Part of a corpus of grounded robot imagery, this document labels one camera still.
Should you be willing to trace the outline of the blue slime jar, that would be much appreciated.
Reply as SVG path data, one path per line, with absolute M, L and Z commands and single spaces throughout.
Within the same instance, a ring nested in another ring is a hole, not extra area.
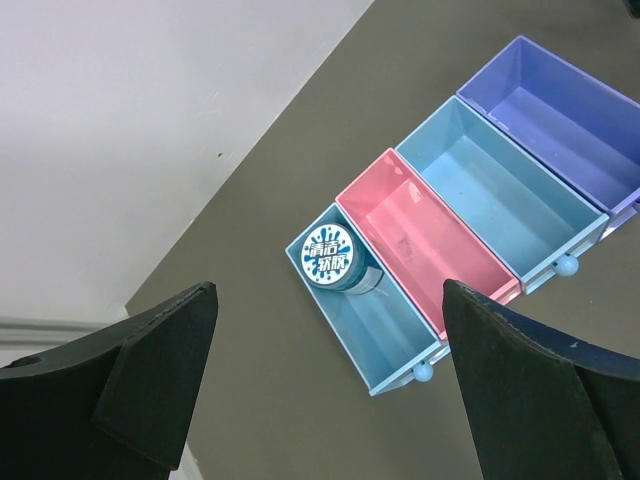
M 361 295 L 373 290 L 383 277 L 364 244 L 339 223 L 314 227 L 303 241 L 300 260 L 306 279 L 324 290 Z

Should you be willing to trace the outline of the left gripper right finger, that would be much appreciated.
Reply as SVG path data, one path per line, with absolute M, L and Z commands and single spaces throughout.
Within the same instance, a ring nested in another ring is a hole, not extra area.
M 639 361 L 516 313 L 462 282 L 443 315 L 486 479 L 636 479 Z

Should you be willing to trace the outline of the purple drawer box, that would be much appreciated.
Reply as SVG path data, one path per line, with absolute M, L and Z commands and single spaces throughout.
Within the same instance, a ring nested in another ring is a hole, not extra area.
M 634 100 L 524 36 L 457 95 L 606 213 L 606 235 L 638 213 Z

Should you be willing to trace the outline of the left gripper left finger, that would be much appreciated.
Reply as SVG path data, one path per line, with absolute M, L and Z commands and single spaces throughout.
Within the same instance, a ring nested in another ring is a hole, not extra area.
M 181 461 L 217 317 L 217 289 L 205 281 L 2 367 L 2 478 L 168 478 Z

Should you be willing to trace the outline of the pink drawer box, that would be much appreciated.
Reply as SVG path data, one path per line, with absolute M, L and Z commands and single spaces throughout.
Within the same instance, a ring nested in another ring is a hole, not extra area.
M 447 338 L 447 279 L 502 305 L 522 293 L 515 274 L 394 149 L 354 179 L 336 203 L 441 339 Z

